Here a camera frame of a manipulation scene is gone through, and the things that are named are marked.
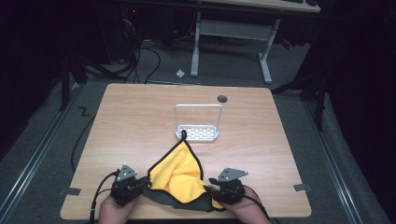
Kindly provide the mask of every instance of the power cord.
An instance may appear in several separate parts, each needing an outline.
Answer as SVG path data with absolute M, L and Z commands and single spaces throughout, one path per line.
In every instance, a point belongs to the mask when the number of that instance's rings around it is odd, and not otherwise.
M 90 223 L 94 224 L 95 223 L 95 209 L 96 209 L 96 199 L 98 198 L 99 194 L 101 194 L 102 192 L 108 190 L 102 190 L 100 191 L 100 189 L 102 188 L 103 184 L 111 177 L 111 176 L 117 176 L 120 173 L 120 170 L 117 170 L 116 172 L 113 172 L 109 175 L 107 175 L 102 182 L 100 183 L 98 189 L 96 190 L 95 196 L 93 197 L 93 201 L 92 201 L 92 205 L 91 205 L 91 213 L 90 213 Z
M 140 50 L 142 49 L 142 44 L 143 44 L 143 42 L 140 43 L 139 48 L 138 48 L 136 67 L 134 69 L 134 81 L 133 81 L 133 83 L 136 83 L 136 80 L 137 80 L 137 84 L 140 83 L 140 78 L 139 78 L 139 75 L 137 74 L 137 64 L 140 62 L 140 55 L 141 55 Z
M 153 49 L 147 49 L 147 50 L 149 50 L 149 51 L 155 53 L 155 54 L 158 56 L 158 63 L 157 63 L 157 66 L 154 68 L 154 70 L 146 77 L 145 84 L 148 84 L 149 78 L 151 77 L 151 75 L 152 75 L 155 71 L 157 71 L 158 67 L 160 67 L 160 64 L 161 64 L 161 56 L 160 56 L 160 54 L 157 53 L 156 51 L 154 51 Z
M 229 40 L 230 38 L 224 38 L 224 43 L 227 43 L 227 44 L 233 44 L 233 45 L 237 45 L 237 46 L 246 46 L 246 45 L 252 45 L 252 44 L 255 44 L 255 43 L 257 43 L 257 42 L 259 42 L 258 40 L 254 40 L 254 39 L 249 39 L 249 40 L 245 40 L 245 42 L 243 42 L 243 43 L 239 43 L 239 42 L 237 42 L 237 41 L 232 41 L 232 40 Z
M 129 71 L 128 75 L 125 77 L 125 79 L 123 80 L 122 83 L 126 83 L 128 81 L 129 76 L 132 74 L 132 72 L 134 70 L 136 71 L 136 67 L 137 67 L 137 63 L 139 62 L 139 58 L 140 58 L 140 52 L 139 52 L 139 57 L 137 59 L 134 56 L 134 67 L 131 68 L 131 70 Z
M 95 119 L 95 117 L 96 117 L 96 115 L 93 115 L 93 117 L 90 119 L 90 121 L 87 123 L 87 125 L 85 125 L 85 128 L 84 128 L 84 129 L 82 130 L 82 132 L 79 134 L 78 139 L 77 139 L 77 141 L 76 141 L 76 143 L 75 143 L 75 145 L 74 145 L 74 147 L 73 147 L 72 155 L 71 155 L 71 158 L 70 158 L 70 164 L 72 165 L 73 173 L 76 172 L 76 166 L 75 166 L 75 164 L 74 164 L 74 157 L 75 157 L 75 153 L 76 153 L 76 149 L 77 149 L 78 143 L 79 143 L 79 141 L 81 140 L 82 135 L 87 131 L 88 127 L 90 126 L 90 124 L 91 124 L 91 123 L 93 122 L 93 120 Z
M 129 72 L 129 75 L 130 75 L 132 73 L 132 71 L 136 68 L 137 59 L 134 55 L 134 51 L 141 44 L 139 40 L 140 40 L 143 32 L 142 32 L 142 29 L 140 26 L 135 27 L 135 25 L 128 18 L 128 15 L 123 15 L 123 19 L 121 20 L 121 22 L 122 22 L 122 24 L 124 24 L 124 33 L 123 34 L 126 38 L 125 41 L 127 43 L 127 46 L 126 46 L 127 56 L 126 57 L 129 59 L 128 64 L 118 71 L 108 71 L 102 65 L 90 63 L 90 65 L 93 65 L 93 69 L 98 72 L 92 71 L 91 69 L 89 69 L 88 67 L 85 66 L 85 71 L 87 73 L 94 75 L 94 76 L 106 75 L 106 76 L 109 76 L 109 77 L 112 77 L 115 79 L 123 79 L 124 83 L 125 83 L 128 76 L 122 77 L 122 76 L 120 76 L 120 74 L 130 70 L 130 72 Z
M 262 205 L 262 202 L 260 202 L 259 195 L 257 195 L 256 191 L 254 191 L 253 189 L 251 189 L 251 190 L 256 194 L 257 198 L 259 198 L 258 201 L 255 200 L 255 199 L 252 198 L 252 197 L 249 197 L 249 196 L 245 195 L 245 194 L 239 194 L 239 193 L 234 192 L 234 191 L 232 191 L 232 190 L 230 190 L 230 189 L 226 189 L 226 190 L 227 190 L 227 192 L 230 192 L 231 194 L 235 194 L 235 195 L 237 195 L 237 196 L 239 196 L 239 197 L 243 197 L 243 198 L 246 198 L 246 199 L 249 199 L 249 200 L 253 201 L 255 204 L 257 204 L 257 205 L 260 207 L 260 209 L 261 209 L 262 212 L 264 213 L 265 217 L 266 217 L 268 220 L 270 220 L 270 217 L 268 216 L 268 213 L 267 213 L 267 211 L 265 210 L 265 207 Z
M 199 47 L 201 49 L 207 49 L 207 50 L 219 49 L 222 46 L 222 44 L 223 44 L 223 39 L 224 38 L 222 38 L 220 36 L 205 36 L 205 38 L 202 38 L 202 40 L 205 40 L 208 44 L 213 44 L 213 43 L 218 42 L 217 43 L 218 45 L 213 47 L 213 48 L 207 48 L 207 47 L 204 46 L 204 43 L 200 43 Z
M 183 35 L 181 38 L 175 39 L 175 40 L 174 40 L 175 43 L 176 43 L 178 40 L 188 39 L 188 38 L 194 36 L 194 35 L 191 35 L 191 31 L 192 31 L 192 28 L 194 27 L 196 17 L 197 17 L 197 13 L 195 12 L 194 15 L 193 15 L 193 17 L 192 17 L 192 22 L 191 22 L 191 26 L 190 26 L 189 31 L 188 31 L 185 35 Z

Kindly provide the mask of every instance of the white wire basket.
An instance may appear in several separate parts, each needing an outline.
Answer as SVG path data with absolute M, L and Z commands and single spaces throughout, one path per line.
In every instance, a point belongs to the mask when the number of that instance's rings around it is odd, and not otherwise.
M 213 120 L 213 123 L 204 123 L 199 124 L 197 120 L 194 120 L 194 112 L 196 109 L 203 109 L 204 114 L 197 114 L 197 118 L 201 117 L 213 117 L 216 116 Z M 180 115 L 179 110 L 188 109 L 190 110 L 190 116 L 192 119 L 183 122 L 180 124 Z M 209 113 L 209 111 L 213 112 L 213 109 L 216 109 L 216 114 Z M 176 121 L 176 136 L 181 139 L 181 131 L 185 130 L 187 132 L 188 141 L 196 141 L 196 142 L 212 142 L 215 141 L 219 136 L 219 123 L 222 112 L 221 105 L 175 105 L 175 121 Z

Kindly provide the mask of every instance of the black cable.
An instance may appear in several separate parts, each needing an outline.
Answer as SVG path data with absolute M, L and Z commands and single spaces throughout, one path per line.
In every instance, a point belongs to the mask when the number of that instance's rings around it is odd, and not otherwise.
M 265 207 L 262 205 L 262 202 L 260 201 L 259 195 L 257 195 L 256 191 L 254 191 L 252 188 L 250 188 L 250 187 L 248 187 L 248 186 L 246 186 L 246 185 L 244 185 L 244 187 L 251 189 L 251 190 L 253 191 L 253 193 L 256 194 L 256 196 L 257 196 L 257 198 L 259 199 L 259 201 L 255 200 L 254 198 L 249 197 L 249 196 L 247 196 L 247 195 L 245 195 L 245 194 L 239 194 L 239 193 L 234 192 L 234 191 L 232 191 L 232 190 L 230 190 L 230 189 L 226 189 L 226 190 L 227 190 L 228 192 L 232 193 L 232 194 L 235 194 L 235 195 L 238 195 L 238 196 L 240 196 L 240 197 L 244 197 L 244 198 L 246 198 L 246 199 L 249 199 L 249 200 L 253 201 L 255 204 L 257 204 L 257 205 L 260 207 L 260 209 L 261 209 L 262 212 L 264 213 L 265 217 L 266 217 L 268 220 L 270 220 L 271 218 L 268 216 L 268 213 L 267 213 L 267 211 L 265 210 Z
M 128 81 L 129 76 L 136 69 L 136 67 L 137 67 L 137 59 L 136 59 L 136 56 L 134 56 L 134 66 L 131 68 L 131 70 L 129 71 L 128 75 L 126 75 L 126 77 L 125 77 L 125 79 L 123 80 L 122 83 L 126 83 Z
M 142 45 L 140 45 L 139 48 L 138 48 L 137 62 L 140 61 L 140 55 L 141 55 L 140 50 L 141 50 L 141 47 L 142 47 Z M 140 78 L 139 78 L 139 75 L 137 74 L 137 65 L 136 65 L 136 68 L 134 69 L 134 83 L 136 83 L 136 79 L 137 79 L 137 84 L 139 84 L 140 83 Z
M 116 172 L 113 172 L 109 175 L 107 175 L 102 182 L 100 183 L 98 189 L 96 190 L 95 196 L 93 197 L 93 201 L 92 201 L 92 205 L 91 205 L 91 212 L 90 212 L 90 223 L 94 224 L 95 223 L 95 207 L 96 207 L 96 199 L 98 198 L 99 194 L 101 194 L 103 191 L 100 191 L 100 189 L 102 188 L 103 184 L 105 183 L 105 181 L 107 181 L 111 176 L 117 176 L 120 173 L 120 170 L 117 170 Z
M 219 38 L 217 38 L 216 36 L 212 36 L 212 38 L 209 38 L 209 37 L 206 37 L 206 38 L 203 38 L 203 40 L 212 40 L 212 39 L 219 39 L 219 44 L 217 45 L 217 46 L 215 46 L 214 48 L 206 48 L 206 47 L 204 47 L 202 44 L 200 44 L 199 45 L 199 47 L 201 48 L 201 49 L 208 49 L 208 50 L 213 50 L 213 49 L 218 49 L 218 48 L 220 48 L 221 46 L 222 46 L 222 44 L 223 44 L 223 38 L 222 37 L 219 37 Z
M 108 191 L 108 190 L 111 190 L 111 189 L 104 189 L 104 190 L 100 191 L 99 194 L 101 194 L 101 193 L 103 193 L 105 191 Z
M 251 45 L 251 44 L 255 44 L 258 42 L 257 40 L 249 39 L 249 40 L 245 41 L 244 43 L 238 43 L 235 41 L 228 40 L 228 38 L 224 38 L 223 41 L 224 41 L 224 43 L 233 44 L 233 45 L 237 45 L 237 46 L 246 46 L 246 45 Z
M 148 84 L 149 78 L 151 77 L 151 75 L 152 75 L 155 71 L 157 71 L 157 69 L 158 69 L 158 67 L 160 66 L 160 63 L 161 63 L 161 56 L 160 56 L 160 54 L 158 54 L 156 51 L 154 51 L 154 50 L 152 50 L 152 49 L 147 49 L 147 50 L 149 50 L 149 51 L 155 53 L 155 54 L 158 56 L 158 64 L 157 64 L 157 66 L 154 68 L 154 70 L 146 77 L 145 84 Z
M 93 120 L 95 119 L 95 117 L 96 117 L 96 115 L 93 115 L 93 117 L 90 119 L 90 121 L 87 123 L 87 125 L 85 125 L 85 128 L 84 128 L 84 129 L 82 130 L 82 132 L 79 134 L 79 137 L 78 137 L 78 139 L 77 139 L 77 141 L 76 141 L 76 143 L 75 143 L 75 145 L 74 145 L 74 147 L 73 147 L 72 156 L 71 156 L 71 158 L 70 158 L 70 163 L 71 163 L 71 165 L 72 165 L 73 173 L 76 172 L 76 167 L 75 167 L 75 164 L 74 164 L 74 155 L 75 155 L 75 153 L 76 153 L 77 145 L 78 145 L 79 141 L 81 140 L 82 135 L 85 133 L 85 131 L 87 131 L 88 127 L 89 127 L 90 124 L 93 122 Z
M 124 79 L 125 80 L 125 77 L 120 77 L 118 75 L 122 74 L 122 73 L 124 73 L 124 72 L 126 72 L 128 70 L 131 70 L 131 71 L 134 70 L 134 68 L 136 67 L 136 59 L 135 59 L 135 56 L 134 56 L 134 50 L 136 49 L 137 45 L 141 44 L 139 40 L 140 40 L 143 32 L 141 32 L 141 31 L 140 32 L 136 32 L 135 31 L 136 29 L 140 31 L 141 27 L 134 28 L 130 40 L 127 40 L 127 58 L 129 58 L 129 62 L 128 62 L 128 64 L 125 67 L 121 68 L 118 71 L 114 71 L 113 72 L 113 71 L 108 71 L 108 70 L 106 71 L 106 69 L 103 66 L 100 65 L 100 66 L 94 67 L 94 69 L 97 70 L 99 73 L 96 73 L 96 72 L 92 71 L 91 69 L 89 69 L 87 67 L 85 67 L 85 71 L 87 73 L 90 73 L 90 74 L 94 75 L 94 76 L 107 75 L 107 76 L 113 77 L 115 79 Z
M 191 26 L 190 26 L 189 31 L 187 31 L 187 33 L 186 33 L 185 35 L 183 35 L 182 37 L 180 37 L 180 38 L 178 38 L 178 39 L 174 39 L 174 43 L 175 43 L 175 44 L 177 44 L 177 41 L 178 41 L 178 40 L 188 39 L 188 38 L 190 38 L 190 37 L 192 37 L 192 36 L 195 36 L 195 35 L 191 35 L 191 30 L 192 30 L 192 28 L 194 27 L 196 17 L 197 17 L 197 13 L 195 12 L 195 13 L 193 14 L 193 17 L 192 17 Z

